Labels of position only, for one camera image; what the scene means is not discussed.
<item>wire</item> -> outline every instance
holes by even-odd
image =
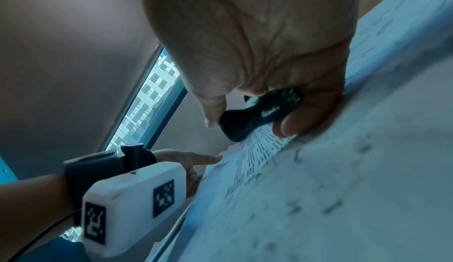
[[[41,238],[43,238],[46,234],[48,234],[50,231],[52,231],[52,229],[54,229],[55,227],[57,227],[58,225],[60,225],[61,223],[63,223],[64,221],[66,221],[68,218],[72,217],[72,216],[75,216],[77,215],[78,213],[80,213],[80,211],[82,211],[81,209],[79,210],[76,210],[74,211],[73,213],[63,217],[62,219],[58,220],[57,222],[55,222],[53,225],[51,225],[49,228],[47,228],[46,230],[44,230],[40,235],[38,235],[35,239],[33,239],[32,241],[30,241],[30,243],[28,243],[27,245],[25,245],[22,249],[19,250],[19,252],[17,252],[13,257],[11,257],[11,259],[8,260],[8,262],[15,262],[17,259],[19,259],[20,256],[22,256],[22,254],[24,254],[28,249],[30,249],[36,242],[38,242]]]

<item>forearm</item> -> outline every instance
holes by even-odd
[[[73,212],[63,174],[0,185],[0,206],[0,261]],[[57,237],[60,231],[65,229],[52,231],[45,240]]]

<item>sheet of paper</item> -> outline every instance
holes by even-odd
[[[180,261],[450,261],[452,38],[453,0],[372,10],[336,119],[278,155],[268,130],[225,152]]]

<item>qr code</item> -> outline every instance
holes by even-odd
[[[106,208],[93,203],[85,203],[84,237],[105,245]]]
[[[152,216],[157,217],[175,203],[175,184],[173,180],[153,190]]]

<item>black wrist strap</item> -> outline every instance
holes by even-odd
[[[98,152],[73,160],[65,161],[65,177],[69,197],[74,210],[82,208],[85,193],[97,181],[115,177],[157,162],[151,151],[143,149],[143,144],[122,146],[123,157],[115,150]],[[81,216],[75,216],[75,226],[80,226]]]

